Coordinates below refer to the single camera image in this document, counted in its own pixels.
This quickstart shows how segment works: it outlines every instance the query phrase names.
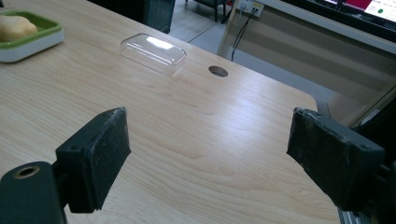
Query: plastic lid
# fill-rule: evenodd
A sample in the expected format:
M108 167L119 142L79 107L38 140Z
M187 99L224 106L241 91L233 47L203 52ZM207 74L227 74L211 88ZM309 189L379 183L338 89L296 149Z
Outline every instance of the plastic lid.
M166 75L174 74L187 56L183 49L146 34L123 40L120 54Z

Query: sponge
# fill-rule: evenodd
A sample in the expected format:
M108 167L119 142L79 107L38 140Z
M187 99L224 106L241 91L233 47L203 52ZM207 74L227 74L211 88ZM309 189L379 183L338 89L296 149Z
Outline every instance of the sponge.
M0 42L9 42L37 33L37 27L21 16L0 15Z

